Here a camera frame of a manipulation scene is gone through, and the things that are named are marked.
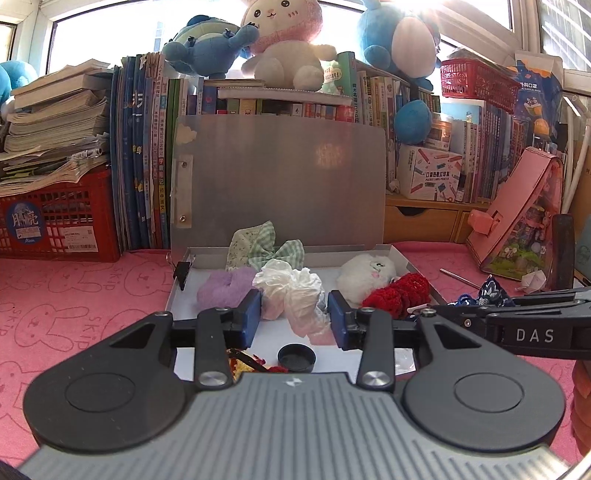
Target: wooden drawer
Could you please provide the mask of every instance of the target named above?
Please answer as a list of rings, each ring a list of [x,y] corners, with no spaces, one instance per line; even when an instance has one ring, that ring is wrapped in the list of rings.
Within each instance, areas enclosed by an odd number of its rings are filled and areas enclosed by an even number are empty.
[[[457,216],[457,230],[452,239],[454,243],[465,244],[466,239],[472,233],[472,227],[468,225],[470,212],[459,212]]]
[[[386,205],[384,243],[454,241],[457,216],[456,210]]]

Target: label printer box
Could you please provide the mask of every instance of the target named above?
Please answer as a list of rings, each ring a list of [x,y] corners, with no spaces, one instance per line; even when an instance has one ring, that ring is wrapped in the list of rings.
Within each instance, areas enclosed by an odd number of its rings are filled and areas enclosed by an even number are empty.
[[[431,148],[400,145],[400,193],[415,200],[454,202],[463,156]]]

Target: sticker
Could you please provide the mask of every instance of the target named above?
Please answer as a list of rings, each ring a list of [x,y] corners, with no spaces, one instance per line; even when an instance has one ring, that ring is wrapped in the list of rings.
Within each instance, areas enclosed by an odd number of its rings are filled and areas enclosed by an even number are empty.
[[[91,226],[71,226],[62,229],[64,247],[68,252],[98,252],[95,230]]]
[[[30,202],[16,202],[8,208],[8,231],[20,243],[36,244],[42,240],[45,225],[39,209]]]

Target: blue plush toy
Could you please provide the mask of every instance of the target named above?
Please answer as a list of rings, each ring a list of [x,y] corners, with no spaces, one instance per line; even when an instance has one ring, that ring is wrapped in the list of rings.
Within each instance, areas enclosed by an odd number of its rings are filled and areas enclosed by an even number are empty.
[[[10,97],[11,90],[29,85],[37,79],[37,72],[28,63],[8,60],[0,63],[0,105]]]
[[[250,58],[249,45],[259,38],[253,24],[242,28],[207,15],[197,15],[162,49],[179,73],[224,79],[238,56]]]
[[[437,65],[439,32],[427,16],[408,15],[392,2],[363,0],[367,10],[357,24],[359,44],[370,65],[409,78],[427,90],[426,79]],[[433,117],[427,105],[415,100],[404,105],[394,121],[397,140],[414,145],[424,141]]]

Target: red plastic basket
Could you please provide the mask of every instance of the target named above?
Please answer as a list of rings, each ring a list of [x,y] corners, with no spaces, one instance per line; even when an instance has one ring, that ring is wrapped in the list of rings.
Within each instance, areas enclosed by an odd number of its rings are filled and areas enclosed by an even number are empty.
[[[0,198],[0,257],[115,262],[111,171]]]
[[[519,82],[471,59],[445,60],[441,63],[441,92],[444,97],[485,100],[513,114]]]

